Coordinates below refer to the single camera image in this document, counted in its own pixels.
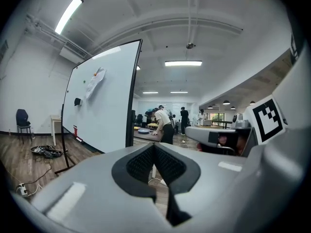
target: whiteboard frame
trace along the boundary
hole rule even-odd
[[[129,41],[129,42],[126,42],[126,43],[123,43],[123,44],[120,44],[120,45],[117,45],[117,46],[113,46],[109,49],[105,49],[104,51],[102,52],[105,52],[107,50],[110,50],[112,48],[115,48],[115,47],[120,47],[120,46],[123,46],[123,45],[126,45],[126,44],[130,44],[130,43],[133,43],[133,42],[139,42],[138,44],[138,50],[137,50],[137,53],[136,53],[136,57],[135,57],[135,62],[134,62],[134,67],[133,67],[133,74],[132,74],[132,78],[131,78],[131,85],[130,85],[130,92],[129,92],[129,101],[128,101],[128,107],[127,107],[127,120],[126,120],[126,135],[125,135],[125,147],[130,147],[133,145],[133,135],[134,135],[134,122],[133,122],[133,119],[132,119],[132,104],[133,104],[133,98],[134,98],[134,86],[135,86],[135,80],[136,80],[136,72],[137,72],[137,66],[138,66],[138,60],[139,60],[139,55],[140,55],[140,50],[141,50],[141,45],[142,45],[142,39],[138,39],[138,40],[134,40],[134,41]],[[93,55],[91,56],[90,58],[88,58],[87,60],[83,61],[82,63],[80,63],[79,65],[83,64],[84,62],[88,61],[89,59],[93,58],[94,56],[96,55]],[[66,87],[66,92],[65,92],[65,97],[64,97],[64,102],[63,102],[63,106],[65,105],[65,100],[66,100],[66,94],[67,94],[67,90],[68,90],[68,85],[69,85],[69,82],[70,82],[70,79],[71,79],[71,75],[73,73],[73,71],[79,66],[75,66],[72,71],[71,71],[71,74],[70,74],[70,77],[69,77],[69,80],[68,80],[68,84],[67,84],[67,87]],[[66,127],[63,126],[63,120],[62,120],[62,125],[61,125],[62,128],[64,128],[65,130],[67,130],[72,136],[73,138],[78,142],[80,143],[82,146],[84,146],[85,148],[91,150],[91,151],[97,151],[99,153],[104,153],[102,152],[101,150],[93,147],[92,145],[88,144],[87,142],[80,142],[76,139],[76,137],[74,136],[73,132],[71,132],[69,129],[67,129]]]

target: table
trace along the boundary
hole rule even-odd
[[[194,127],[198,128],[205,128],[205,129],[219,129],[222,128],[222,126],[217,126],[217,125],[211,125],[211,126],[202,126],[202,125],[194,125]]]
[[[145,140],[145,142],[160,142],[163,138],[163,131],[159,131],[157,135],[151,135],[152,132],[149,134],[140,134],[138,130],[134,130],[134,137],[137,139]],[[156,167],[155,165],[152,167],[152,178],[156,177]]]
[[[53,136],[54,146],[56,146],[55,140],[55,122],[61,122],[62,119],[58,115],[51,115],[51,136]]]
[[[159,131],[157,135],[151,135],[151,133],[152,132],[149,132],[148,134],[140,134],[138,133],[138,130],[134,130],[134,137],[152,142],[160,142],[162,140],[163,131]]]
[[[213,122],[218,122],[218,123],[223,123],[223,129],[226,129],[227,128],[227,123],[232,123],[230,121],[219,121],[219,120],[212,120],[212,124]]]

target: blue object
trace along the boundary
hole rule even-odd
[[[150,130],[149,129],[139,129],[138,133],[140,134],[149,134]]]

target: black chair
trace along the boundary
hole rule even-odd
[[[142,118],[143,118],[142,114],[138,114],[137,119],[135,120],[135,124],[142,126]]]
[[[28,114],[25,110],[23,110],[23,109],[17,110],[17,112],[16,112],[16,125],[17,125],[18,139],[19,139],[19,130],[20,130],[20,133],[22,134],[23,129],[26,129],[27,133],[28,133],[28,129],[29,129],[29,137],[30,137],[30,140],[32,142],[33,139],[31,137],[30,122],[28,121]]]

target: white sticker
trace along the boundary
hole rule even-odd
[[[218,166],[225,168],[225,169],[232,170],[232,171],[236,171],[236,172],[240,172],[242,170],[242,166],[239,166],[237,164],[231,164],[231,163],[223,162],[223,161],[221,161],[218,164]]]

